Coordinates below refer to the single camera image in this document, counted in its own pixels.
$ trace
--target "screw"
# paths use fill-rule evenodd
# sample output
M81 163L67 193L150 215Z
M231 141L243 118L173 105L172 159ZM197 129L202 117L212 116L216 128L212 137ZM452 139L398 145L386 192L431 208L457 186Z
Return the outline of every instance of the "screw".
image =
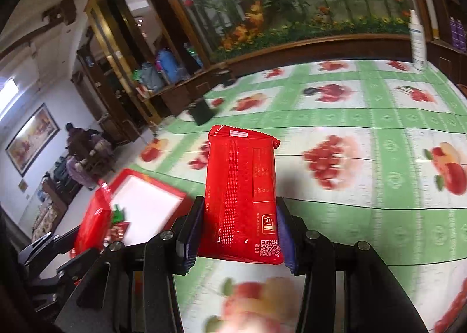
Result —
M110 244L110 251L119 251L123 247L123 243L120 241L114 241Z
M370 244L368 242L365 242L365 241L358 241L357 247L360 250L368 251L370 249Z
M317 240L319 238L319 233L316 230L308 230L305 235L310 240Z
M165 230L164 232L161 233L161 240L167 241L167 240L172 239L173 236L174 236L174 232L172 232L171 230Z

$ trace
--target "red snack package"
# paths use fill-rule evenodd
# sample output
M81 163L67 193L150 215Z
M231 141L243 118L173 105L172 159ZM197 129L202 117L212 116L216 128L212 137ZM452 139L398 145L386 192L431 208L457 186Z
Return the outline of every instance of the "red snack package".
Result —
M104 239L107 244L110 244L114 241L123 241L123 237L130 226L129 221L118 222L113 225L110 229L107 230L106 237Z
M203 234L198 255L242 262L283 262L276 228L274 149L280 141L215 125L208 135Z
M81 254L92 247L99 250L104 248L104 238L111 222L110 202L110 189L107 184L102 183L89 203L71 255Z

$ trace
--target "purple gripper pad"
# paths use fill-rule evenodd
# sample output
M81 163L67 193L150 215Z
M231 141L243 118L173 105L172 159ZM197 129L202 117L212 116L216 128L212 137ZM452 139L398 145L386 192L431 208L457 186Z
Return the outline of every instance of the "purple gripper pad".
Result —
M457 38L459 40L459 50L462 52L466 51L466 36L465 36L465 31L464 31L464 26L462 25L462 22L460 20L456 21L456 26L457 26Z
M450 19L450 27L451 27L452 45L456 48L459 48L459 35L457 33L457 24L454 18L452 17Z
M181 258L186 272L195 265L203 231L204 208L205 198L197 196L177 237L177 256Z
M293 219L282 198L276 198L277 237L285 265L293 275L298 275L297 245L293 232Z

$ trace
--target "apple print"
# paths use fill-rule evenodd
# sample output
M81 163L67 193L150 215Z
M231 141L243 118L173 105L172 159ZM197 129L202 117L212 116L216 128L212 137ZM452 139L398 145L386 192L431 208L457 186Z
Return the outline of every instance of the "apple print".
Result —
M211 105L212 105L214 108L216 108L216 107L218 107L219 105L221 105L223 102L224 102L224 99L219 97L219 98L217 98L217 99L211 101Z
M436 104L435 98L428 92L425 92L421 89L410 87L409 85L397 87L396 89L401 90L402 92L408 94L410 98L414 101L427 101L427 102Z
M408 71L410 70L410 67L407 64L398 62L396 60L391 60L390 62L386 63L388 66L394 67L395 69L398 69L400 71Z
M266 74L264 75L264 77L266 79L269 79L271 77L274 77L274 76L280 76L284 73L284 70L282 68L274 68L268 72L266 72Z
M352 89L345 85L328 84L317 88L310 87L303 90L303 94L305 96L312 96L317 93L321 94L317 101L335 103L336 101L346 100L352 94Z
M467 278L462 283L462 289L456 299L449 306L448 311L438 320L434 326L434 333L443 333L454 322L459 312L467 302Z
M340 61L326 61L319 64L320 71L335 71L341 68L349 68L349 64Z
M447 142L441 142L431 151L423 150L426 159L433 162L438 172L435 184L438 191L446 188L454 195L463 195L467 189L467 175L459 164L460 155L457 150Z
M298 315L295 287L285 277L268 278L264 283L234 284L227 278L221 286L225 296L221 316L211 316L205 322L209 332L279 333L281 324L289 324Z
M266 100L264 93L256 93L237 100L237 105L232 108L234 111L244 111L253 107L259 107Z
M140 158L146 163L153 161L162 154L162 151L168 144L169 140L166 138L162 138L161 140L154 138L148 145L146 145L146 147L144 147L144 150L140 153Z
M191 167L192 170L201 170L207 166L207 159L209 157L210 148L211 146L209 146L209 141L205 140L203 144L199 147L199 155L192 161L188 162L188 165Z
M358 156L358 146L351 137L329 135L325 141L302 155L314 178L327 190L348 187L359 165L359 161L353 159Z

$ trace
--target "framed painting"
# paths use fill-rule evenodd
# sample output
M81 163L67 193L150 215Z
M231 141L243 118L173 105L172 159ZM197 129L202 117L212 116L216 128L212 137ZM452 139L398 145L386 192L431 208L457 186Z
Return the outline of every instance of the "framed painting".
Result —
M6 147L6 153L21 176L59 131L47 107L42 104Z

